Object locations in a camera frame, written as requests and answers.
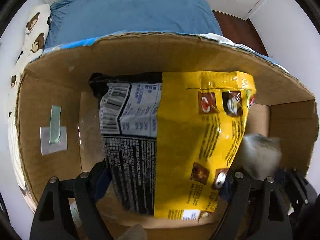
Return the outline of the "white grey snack packet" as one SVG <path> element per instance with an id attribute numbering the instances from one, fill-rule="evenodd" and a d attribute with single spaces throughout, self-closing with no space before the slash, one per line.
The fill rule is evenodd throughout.
<path id="1" fill-rule="evenodd" d="M 242 139 L 234 161 L 236 167 L 243 168 L 253 179 L 264 180 L 273 176 L 281 158 L 281 139 L 247 134 Z"/>

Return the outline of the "yellow and black snack bag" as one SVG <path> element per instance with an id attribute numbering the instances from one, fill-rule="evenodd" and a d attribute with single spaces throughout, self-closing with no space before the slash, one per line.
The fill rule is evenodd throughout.
<path id="1" fill-rule="evenodd" d="M 155 218 L 214 213 L 256 88 L 243 72 L 94 73 L 107 171 L 122 206 Z"/>

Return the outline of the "cardboard box with blue print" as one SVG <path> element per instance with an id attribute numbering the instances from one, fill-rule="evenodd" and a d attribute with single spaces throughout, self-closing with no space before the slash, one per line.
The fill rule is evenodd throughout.
<path id="1" fill-rule="evenodd" d="M 281 139 L 282 158 L 276 171 L 296 169 L 305 178 L 319 132 L 317 104 L 313 94 L 285 69 L 250 49 L 202 35 L 110 35 L 55 47 L 23 71 L 16 101 L 17 140 L 36 209 L 50 178 L 74 179 L 106 161 L 99 100 L 89 86 L 92 74 L 114 77 L 200 71 L 239 71 L 253 77 L 256 93 L 244 136 Z M 276 171 L 271 176 L 275 182 Z M 276 184 L 290 215 L 292 205 Z M 222 189 L 218 200 L 214 213 L 204 213 L 197 220 L 155 218 L 125 209 L 111 178 L 96 206 L 112 239 L 210 239 L 228 205 Z M 88 239 L 75 199 L 70 198 L 69 204 L 79 239 Z M 289 220 L 293 239 L 314 237 L 319 196 L 306 215 Z"/>

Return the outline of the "bear print white blanket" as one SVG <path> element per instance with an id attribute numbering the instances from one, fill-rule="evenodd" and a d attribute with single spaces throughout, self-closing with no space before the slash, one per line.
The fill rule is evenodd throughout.
<path id="1" fill-rule="evenodd" d="M 29 13 L 27 21 L 24 25 L 25 31 L 21 53 L 16 61 L 14 72 L 11 76 L 11 89 L 8 102 L 8 140 L 15 177 L 24 196 L 29 193 L 29 190 L 21 168 L 20 152 L 18 149 L 17 140 L 15 113 L 18 85 L 27 64 L 43 53 L 49 31 L 50 15 L 50 5 L 48 4 L 42 4 L 33 7 Z"/>

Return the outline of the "blue pillow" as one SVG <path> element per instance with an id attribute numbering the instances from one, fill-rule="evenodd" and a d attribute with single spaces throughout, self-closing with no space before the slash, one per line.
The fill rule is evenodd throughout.
<path id="1" fill-rule="evenodd" d="M 222 35 L 206 0 L 59 0 L 45 48 L 120 32 Z"/>

